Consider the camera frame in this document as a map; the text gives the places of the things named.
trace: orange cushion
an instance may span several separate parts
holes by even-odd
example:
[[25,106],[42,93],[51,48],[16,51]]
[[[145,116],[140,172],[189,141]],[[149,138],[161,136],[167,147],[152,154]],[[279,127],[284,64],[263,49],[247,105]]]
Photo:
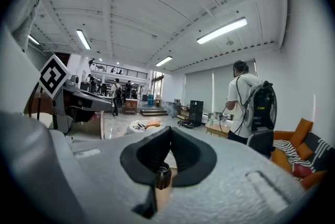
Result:
[[282,169],[285,171],[289,172],[290,174],[292,173],[292,166],[289,164],[287,161],[287,157],[285,153],[279,149],[275,149],[272,152],[272,162],[280,166]]
[[313,154],[312,150],[305,143],[302,143],[297,148],[297,152],[303,161],[306,161]]
[[302,184],[304,189],[308,190],[315,184],[320,183],[325,178],[326,172],[327,171],[316,172],[301,180],[300,183]]
[[157,120],[149,121],[147,123],[147,125],[145,126],[145,129],[147,129],[148,127],[151,127],[151,126],[160,127],[161,123],[160,123],[160,121],[157,121]]
[[300,123],[297,126],[297,129],[295,129],[293,136],[289,140],[295,148],[299,147],[299,145],[305,139],[307,133],[311,131],[312,126],[313,126],[312,121],[307,121],[304,118],[301,118]]

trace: person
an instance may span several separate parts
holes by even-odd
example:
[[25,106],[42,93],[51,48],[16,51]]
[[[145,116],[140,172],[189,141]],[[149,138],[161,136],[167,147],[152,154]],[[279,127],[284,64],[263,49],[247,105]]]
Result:
[[116,105],[116,99],[121,98],[121,85],[119,84],[119,79],[115,79],[115,84],[111,85],[111,97],[113,98],[114,110],[113,115],[118,116],[118,110]]
[[228,132],[228,139],[246,144],[251,131],[245,126],[245,102],[248,100],[250,88],[262,83],[262,80],[249,73],[249,67],[243,60],[233,65],[235,79],[229,83],[226,108],[234,110],[233,124]]
[[126,83],[126,98],[130,98],[130,92],[131,92],[131,81],[128,81]]
[[94,94],[96,86],[95,78],[91,74],[89,74],[88,77],[90,78],[91,93]]

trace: white t-shirt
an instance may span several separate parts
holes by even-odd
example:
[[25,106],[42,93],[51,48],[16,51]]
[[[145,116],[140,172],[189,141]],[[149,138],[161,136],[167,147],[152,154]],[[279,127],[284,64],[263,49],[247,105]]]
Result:
[[110,92],[111,92],[111,97],[115,98],[116,97],[116,91],[121,88],[121,85],[116,83],[116,84],[112,84],[111,88],[110,88]]
[[244,104],[245,101],[248,99],[251,85],[252,86],[259,85],[260,83],[262,83],[262,80],[250,73],[242,74],[239,80],[237,81],[238,84],[237,86],[239,89],[239,93],[241,95],[241,99],[237,92],[236,80],[237,77],[230,82],[228,90],[227,101],[237,101],[235,108],[233,109],[234,120],[230,130],[240,137],[248,138],[251,135],[251,131],[245,126],[244,123],[242,124],[241,128],[237,130],[243,121],[243,116],[245,112],[245,108],[241,106],[241,102],[242,104]]

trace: sofa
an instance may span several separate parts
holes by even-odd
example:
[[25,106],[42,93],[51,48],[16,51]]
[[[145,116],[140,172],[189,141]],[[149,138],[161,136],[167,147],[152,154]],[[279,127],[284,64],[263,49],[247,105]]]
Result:
[[[311,132],[312,126],[313,122],[302,118],[295,131],[274,131],[274,140],[289,141],[301,160],[311,162],[313,173],[300,181],[304,189],[309,189],[323,180],[330,160],[335,156],[335,149]],[[275,164],[292,174],[292,165],[288,162],[283,151],[275,149],[271,159]]]

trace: white ceiling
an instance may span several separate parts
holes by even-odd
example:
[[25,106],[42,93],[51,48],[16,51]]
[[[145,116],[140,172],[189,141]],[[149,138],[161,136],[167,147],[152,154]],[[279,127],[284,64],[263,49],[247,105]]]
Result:
[[[286,13],[287,0],[42,0],[32,35],[45,50],[140,67],[152,68],[170,55],[173,60],[162,68],[176,71],[248,48],[280,47]],[[205,44],[196,42],[240,17],[247,26]],[[84,49],[77,29],[92,50]]]

